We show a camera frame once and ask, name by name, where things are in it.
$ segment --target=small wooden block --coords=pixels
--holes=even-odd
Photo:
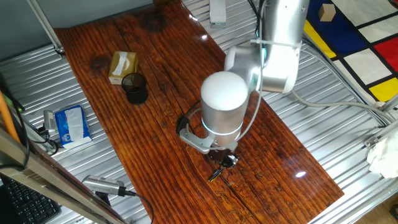
[[[331,22],[336,14],[336,9],[334,4],[322,4],[319,10],[319,20],[322,22]]]

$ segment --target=tissue box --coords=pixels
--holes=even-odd
[[[65,149],[91,142],[86,116],[81,106],[74,106],[55,113],[61,145]]]
[[[115,51],[109,70],[109,80],[113,85],[121,85],[127,74],[137,72],[138,56],[135,52]]]

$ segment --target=keyboard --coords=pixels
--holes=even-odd
[[[58,204],[46,196],[5,176],[1,180],[19,219],[13,223],[43,224],[60,213]]]

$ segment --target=wooden board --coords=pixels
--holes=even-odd
[[[155,223],[309,222],[343,193],[264,101],[239,142],[241,160],[212,183],[213,166],[175,134],[176,120],[225,58],[189,15],[175,1],[56,32],[137,192],[152,202]],[[145,104],[129,104],[110,84],[116,50],[137,52]]]

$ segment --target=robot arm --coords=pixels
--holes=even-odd
[[[260,43],[261,50],[232,47],[227,53],[224,71],[210,75],[203,82],[201,120],[208,136],[200,139],[190,133],[187,117],[177,133],[183,141],[220,164],[220,169],[210,180],[238,161],[234,150],[247,131],[241,134],[250,93],[256,90],[288,93],[292,90],[299,67],[308,5],[309,0],[268,0],[260,13],[260,38],[255,40]]]

